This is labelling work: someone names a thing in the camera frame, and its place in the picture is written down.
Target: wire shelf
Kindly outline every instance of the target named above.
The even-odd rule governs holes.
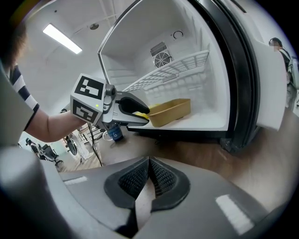
[[[134,91],[142,89],[150,84],[153,84],[157,81],[167,81],[178,77],[178,74],[186,70],[190,70],[196,67],[203,66],[206,63],[207,57],[209,55],[209,50],[204,50],[200,52],[187,55],[178,60],[170,62],[165,66],[162,66],[146,76],[135,81],[129,85],[123,91]]]

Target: person's arm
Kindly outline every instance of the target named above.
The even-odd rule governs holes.
[[[86,122],[72,115],[70,111],[48,116],[38,109],[26,132],[43,142],[55,142],[67,136]]]

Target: fan grille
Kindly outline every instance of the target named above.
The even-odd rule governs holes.
[[[164,66],[170,62],[170,56],[165,52],[160,52],[155,57],[155,66],[157,68]]]

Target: ceiling light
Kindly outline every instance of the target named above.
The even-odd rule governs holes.
[[[61,31],[55,28],[52,24],[49,24],[43,32],[48,36],[52,37],[54,40],[58,41],[60,44],[63,44],[65,47],[75,52],[76,54],[82,51],[82,49],[79,46],[77,46],[72,40],[70,40],[66,35],[64,35]]]

